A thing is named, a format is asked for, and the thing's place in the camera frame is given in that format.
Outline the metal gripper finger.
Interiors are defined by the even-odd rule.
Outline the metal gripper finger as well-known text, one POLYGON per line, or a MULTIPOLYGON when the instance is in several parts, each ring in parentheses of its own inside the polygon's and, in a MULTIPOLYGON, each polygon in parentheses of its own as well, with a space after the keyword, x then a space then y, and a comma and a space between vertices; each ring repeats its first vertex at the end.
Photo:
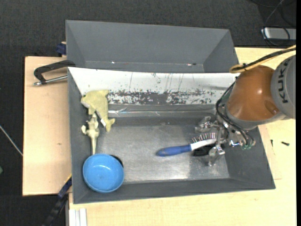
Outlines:
POLYGON ((225 155, 225 151, 221 146, 214 146, 210 149, 208 155, 209 155, 208 165, 213 166, 219 158, 225 155))
POLYGON ((217 132, 218 130, 218 121, 211 116, 203 117, 194 128, 195 133, 211 133, 217 132))

